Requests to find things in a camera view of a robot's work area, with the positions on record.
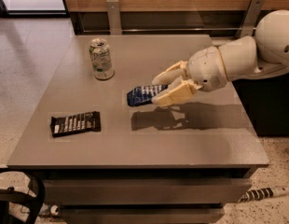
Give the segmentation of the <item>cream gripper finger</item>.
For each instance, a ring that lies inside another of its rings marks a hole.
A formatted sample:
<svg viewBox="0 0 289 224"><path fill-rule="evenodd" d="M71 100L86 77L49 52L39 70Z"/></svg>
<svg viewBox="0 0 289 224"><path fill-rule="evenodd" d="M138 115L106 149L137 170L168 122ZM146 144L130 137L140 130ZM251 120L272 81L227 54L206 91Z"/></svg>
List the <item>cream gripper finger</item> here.
<svg viewBox="0 0 289 224"><path fill-rule="evenodd" d="M152 98L160 107L181 104L192 98L202 86L192 80L176 79L166 90Z"/></svg>
<svg viewBox="0 0 289 224"><path fill-rule="evenodd" d="M173 85L186 79L186 61L179 61L153 78L153 85Z"/></svg>

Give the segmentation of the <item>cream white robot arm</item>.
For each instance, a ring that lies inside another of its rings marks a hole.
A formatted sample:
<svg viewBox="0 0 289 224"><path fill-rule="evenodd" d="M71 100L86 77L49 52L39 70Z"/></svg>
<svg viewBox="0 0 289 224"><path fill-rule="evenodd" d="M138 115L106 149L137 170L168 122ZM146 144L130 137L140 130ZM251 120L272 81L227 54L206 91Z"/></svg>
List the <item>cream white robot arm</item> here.
<svg viewBox="0 0 289 224"><path fill-rule="evenodd" d="M152 99L158 106L181 104L197 91L215 91L238 79L262 79L289 72L289 10L276 10L256 26L254 36L200 50L154 77L166 90Z"/></svg>

